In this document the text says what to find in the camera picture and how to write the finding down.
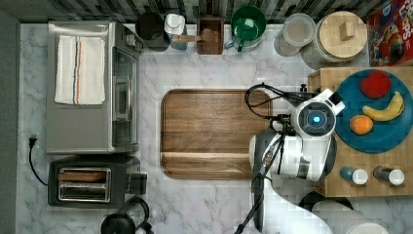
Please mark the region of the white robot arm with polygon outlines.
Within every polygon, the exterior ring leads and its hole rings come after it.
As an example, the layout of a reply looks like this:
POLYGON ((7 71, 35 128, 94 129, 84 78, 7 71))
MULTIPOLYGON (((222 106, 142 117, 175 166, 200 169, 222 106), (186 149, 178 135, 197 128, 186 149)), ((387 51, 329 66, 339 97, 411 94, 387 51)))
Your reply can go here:
POLYGON ((235 234, 254 223, 265 234, 333 234, 327 223, 296 206, 273 189, 272 175, 318 181, 334 164, 337 115, 345 108, 339 94, 326 89, 319 94, 283 92, 265 84, 259 86, 294 106, 289 114, 269 116, 270 127, 249 143, 254 203, 235 234))

